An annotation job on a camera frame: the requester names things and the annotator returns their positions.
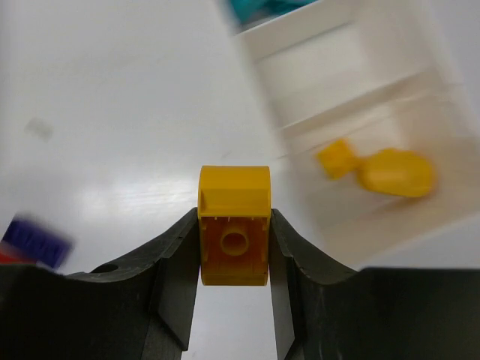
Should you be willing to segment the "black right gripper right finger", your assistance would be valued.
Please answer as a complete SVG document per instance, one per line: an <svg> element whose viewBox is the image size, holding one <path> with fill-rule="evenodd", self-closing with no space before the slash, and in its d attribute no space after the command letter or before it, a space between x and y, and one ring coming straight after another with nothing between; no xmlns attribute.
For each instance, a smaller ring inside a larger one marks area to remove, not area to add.
<svg viewBox="0 0 480 360"><path fill-rule="evenodd" d="M479 271L355 271L271 213L269 271L279 359L477 359Z"/></svg>

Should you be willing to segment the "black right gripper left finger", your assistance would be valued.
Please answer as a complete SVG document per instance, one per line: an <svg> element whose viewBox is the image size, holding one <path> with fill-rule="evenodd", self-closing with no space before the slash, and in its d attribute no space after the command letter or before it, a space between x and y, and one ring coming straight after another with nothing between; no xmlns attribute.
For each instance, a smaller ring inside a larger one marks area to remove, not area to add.
<svg viewBox="0 0 480 360"><path fill-rule="evenodd" d="M1 267L3 359L180 359L199 277L190 210L166 232L89 273Z"/></svg>

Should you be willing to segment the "dark blue lego brick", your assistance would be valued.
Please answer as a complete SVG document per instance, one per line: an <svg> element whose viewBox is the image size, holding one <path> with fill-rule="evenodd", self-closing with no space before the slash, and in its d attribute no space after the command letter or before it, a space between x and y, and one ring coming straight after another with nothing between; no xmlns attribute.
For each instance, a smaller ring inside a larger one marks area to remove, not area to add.
<svg viewBox="0 0 480 360"><path fill-rule="evenodd" d="M13 217L1 241L22 257L51 269L59 269L74 248L66 235L26 216Z"/></svg>

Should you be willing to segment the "yellow curved lego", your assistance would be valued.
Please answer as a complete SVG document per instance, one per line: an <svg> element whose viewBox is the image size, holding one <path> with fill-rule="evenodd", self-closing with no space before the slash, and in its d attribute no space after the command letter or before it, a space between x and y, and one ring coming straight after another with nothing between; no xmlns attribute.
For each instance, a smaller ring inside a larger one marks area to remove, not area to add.
<svg viewBox="0 0 480 360"><path fill-rule="evenodd" d="M197 217L202 283L262 287L269 277L268 166L203 166Z"/></svg>

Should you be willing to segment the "small yellow lego brick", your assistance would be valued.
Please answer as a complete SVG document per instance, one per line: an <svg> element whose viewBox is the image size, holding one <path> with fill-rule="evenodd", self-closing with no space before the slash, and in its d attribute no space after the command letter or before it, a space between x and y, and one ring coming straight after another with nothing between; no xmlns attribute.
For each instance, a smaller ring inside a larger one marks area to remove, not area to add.
<svg viewBox="0 0 480 360"><path fill-rule="evenodd" d="M338 139L327 145L316 154L326 176L337 180L357 170L362 159L355 153L347 139Z"/></svg>

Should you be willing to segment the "yellow rounded lego piece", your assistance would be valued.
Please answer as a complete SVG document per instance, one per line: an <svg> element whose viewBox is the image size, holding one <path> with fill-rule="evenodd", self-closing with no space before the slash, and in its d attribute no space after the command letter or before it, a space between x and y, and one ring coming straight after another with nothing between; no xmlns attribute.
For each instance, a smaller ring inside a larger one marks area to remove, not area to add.
<svg viewBox="0 0 480 360"><path fill-rule="evenodd" d="M437 184L437 171L426 157L396 148L365 157L356 175L365 190L397 197L424 197Z"/></svg>

